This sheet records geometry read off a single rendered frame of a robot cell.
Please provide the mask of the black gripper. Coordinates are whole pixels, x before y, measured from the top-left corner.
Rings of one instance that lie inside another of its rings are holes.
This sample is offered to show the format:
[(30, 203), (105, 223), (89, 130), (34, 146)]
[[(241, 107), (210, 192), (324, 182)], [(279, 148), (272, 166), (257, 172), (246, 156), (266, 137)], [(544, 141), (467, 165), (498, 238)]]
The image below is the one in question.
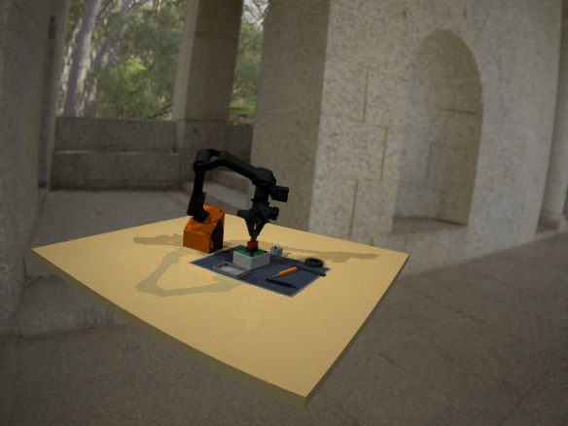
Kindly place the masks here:
[(256, 213), (257, 208), (262, 201), (264, 202), (264, 204), (269, 204), (269, 202), (268, 199), (259, 198), (255, 196), (254, 198), (251, 198), (251, 201), (253, 201), (252, 209), (249, 209), (249, 211), (239, 209), (236, 213), (236, 217), (240, 217), (245, 220), (249, 236), (252, 236), (256, 224), (256, 229), (259, 229), (257, 236), (259, 236), (264, 225), (270, 221), (267, 218), (265, 218), (263, 214)]

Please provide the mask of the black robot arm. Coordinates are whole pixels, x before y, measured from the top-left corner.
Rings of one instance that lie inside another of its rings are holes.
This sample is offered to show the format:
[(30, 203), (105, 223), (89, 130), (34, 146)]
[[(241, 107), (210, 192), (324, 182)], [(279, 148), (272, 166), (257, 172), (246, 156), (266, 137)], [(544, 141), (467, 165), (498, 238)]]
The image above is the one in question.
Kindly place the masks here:
[[(211, 157), (217, 157), (217, 159), (210, 162)], [(272, 200), (287, 202), (289, 188), (276, 186), (276, 179), (271, 170), (261, 166), (254, 167), (227, 151), (218, 151), (213, 148), (203, 149), (198, 151), (195, 158), (193, 167), (195, 172), (194, 190), (186, 213), (189, 216), (193, 216), (193, 220), (198, 223), (202, 224), (210, 215), (210, 212), (203, 208), (206, 198), (206, 193), (202, 191), (204, 174), (207, 170), (213, 170), (219, 166), (225, 166), (249, 178), (252, 181), (252, 185), (256, 186), (255, 197), (268, 199), (270, 195)], [(268, 220), (274, 220), (275, 216), (278, 216), (279, 208), (272, 208), (262, 201), (256, 213), (263, 214)]]

